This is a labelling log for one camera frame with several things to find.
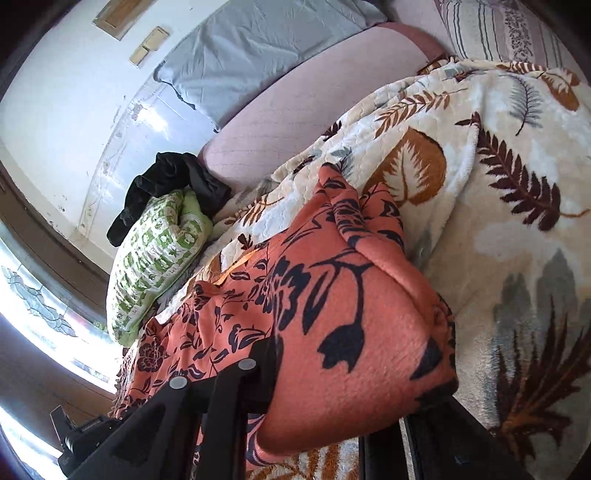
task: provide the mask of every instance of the blanket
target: blanket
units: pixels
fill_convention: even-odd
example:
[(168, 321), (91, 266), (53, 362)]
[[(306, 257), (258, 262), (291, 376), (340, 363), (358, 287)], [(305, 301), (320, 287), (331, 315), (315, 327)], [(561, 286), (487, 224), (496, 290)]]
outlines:
[(589, 106), (572, 72), (529, 63), (463, 60), (386, 85), (216, 224), (196, 278), (287, 229), (323, 163), (360, 193), (384, 182), (408, 258), (456, 314), (456, 397), (536, 478), (566, 478), (591, 425)]
[[(452, 395), (453, 329), (449, 307), (404, 255), (386, 186), (360, 198), (327, 163), (289, 229), (217, 278), (193, 282), (165, 326), (148, 322), (124, 408), (175, 376), (215, 377), (273, 335), (273, 399), (250, 416), (246, 440), (248, 466), (269, 465)], [(208, 422), (204, 434), (215, 427)]]

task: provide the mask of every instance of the orange blanket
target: orange blanket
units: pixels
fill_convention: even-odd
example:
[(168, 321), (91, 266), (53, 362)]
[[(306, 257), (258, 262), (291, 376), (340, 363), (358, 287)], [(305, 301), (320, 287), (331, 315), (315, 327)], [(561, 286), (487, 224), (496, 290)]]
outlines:
[(359, 198), (325, 164), (291, 227), (213, 280), (195, 282), (166, 325), (148, 323), (117, 414), (177, 375), (215, 376), (270, 335), (277, 384), (267, 415), (249, 421), (249, 468), (379, 430), (457, 389), (452, 313), (404, 256), (381, 183)]

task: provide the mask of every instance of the black cloth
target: black cloth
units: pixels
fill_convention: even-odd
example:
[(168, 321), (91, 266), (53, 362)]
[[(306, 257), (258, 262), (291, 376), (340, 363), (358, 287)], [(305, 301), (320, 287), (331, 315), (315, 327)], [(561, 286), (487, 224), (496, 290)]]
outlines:
[(160, 198), (176, 189), (190, 186), (197, 196), (201, 211), (212, 218), (232, 196), (232, 190), (214, 177), (190, 153), (159, 153), (156, 162), (143, 175), (134, 178), (123, 211), (117, 216), (107, 238), (118, 247), (144, 212), (152, 197)]

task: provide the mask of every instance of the leaf pattern blanket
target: leaf pattern blanket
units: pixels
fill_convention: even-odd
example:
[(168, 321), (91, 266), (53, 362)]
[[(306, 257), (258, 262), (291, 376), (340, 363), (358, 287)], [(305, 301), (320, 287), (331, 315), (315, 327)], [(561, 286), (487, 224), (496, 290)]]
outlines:
[(384, 182), (407, 257), (456, 314), (456, 397), (536, 478), (566, 478), (591, 436), (590, 106), (572, 72), (528, 63), (386, 85), (219, 219), (196, 279), (287, 229), (323, 163), (359, 193)]

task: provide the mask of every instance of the green pillowcase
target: green pillowcase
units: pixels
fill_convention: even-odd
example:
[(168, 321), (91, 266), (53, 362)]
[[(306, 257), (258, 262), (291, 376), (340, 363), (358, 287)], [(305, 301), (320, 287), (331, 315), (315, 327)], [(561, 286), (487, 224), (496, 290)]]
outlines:
[(107, 292), (109, 334), (123, 346), (137, 338), (154, 300), (189, 266), (212, 231), (195, 192), (152, 198), (117, 250)]

